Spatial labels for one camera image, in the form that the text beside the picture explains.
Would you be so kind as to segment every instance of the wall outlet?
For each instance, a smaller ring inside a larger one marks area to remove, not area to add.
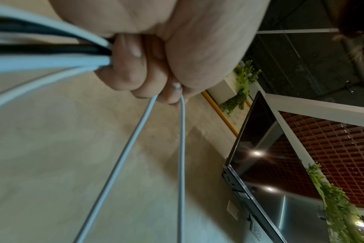
[[[236,219],[239,218],[239,209],[231,202],[227,204],[227,211]]]
[[[261,228],[254,221],[250,221],[250,231],[257,237],[258,240],[261,240]]]

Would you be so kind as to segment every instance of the bundle of cables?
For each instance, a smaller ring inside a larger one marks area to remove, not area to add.
[[[0,38],[0,73],[67,68],[65,71],[31,80],[1,93],[0,106],[44,85],[52,84],[85,72],[94,71],[101,66],[111,65],[112,62],[111,44],[106,39],[65,22],[52,20],[2,5],[0,5],[0,34],[2,34]],[[5,38],[5,36],[16,37],[37,34],[70,37],[90,44],[37,44],[37,42],[30,42],[28,38],[25,38],[25,41],[15,41],[15,38]],[[135,140],[146,123],[156,98],[155,96],[150,99],[142,118],[126,143],[103,189],[75,237],[74,242],[81,243],[85,240]],[[178,166],[178,243],[184,242],[184,151],[185,107],[183,97],[181,97]]]

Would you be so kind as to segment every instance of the hanging plant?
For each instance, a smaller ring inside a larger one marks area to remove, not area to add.
[[[228,115],[238,107],[240,110],[244,109],[247,96],[250,93],[249,84],[258,82],[258,75],[262,72],[258,70],[255,72],[254,67],[251,65],[252,61],[249,60],[244,66],[238,65],[235,67],[234,72],[237,74],[237,89],[238,93],[233,98],[227,100],[220,105]]]
[[[329,184],[318,163],[310,165],[307,172],[321,195],[325,209],[331,243],[364,243],[362,231],[355,225],[361,220],[357,208],[341,188]]]

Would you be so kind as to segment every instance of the white planter box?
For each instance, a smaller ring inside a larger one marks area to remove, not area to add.
[[[216,86],[207,90],[217,104],[222,104],[237,95],[237,74],[232,71]]]

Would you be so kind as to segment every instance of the red grid panel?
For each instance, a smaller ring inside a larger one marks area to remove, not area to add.
[[[282,112],[322,172],[364,207],[364,127]]]
[[[241,175],[244,181],[321,199],[286,136],[281,136],[266,154]]]

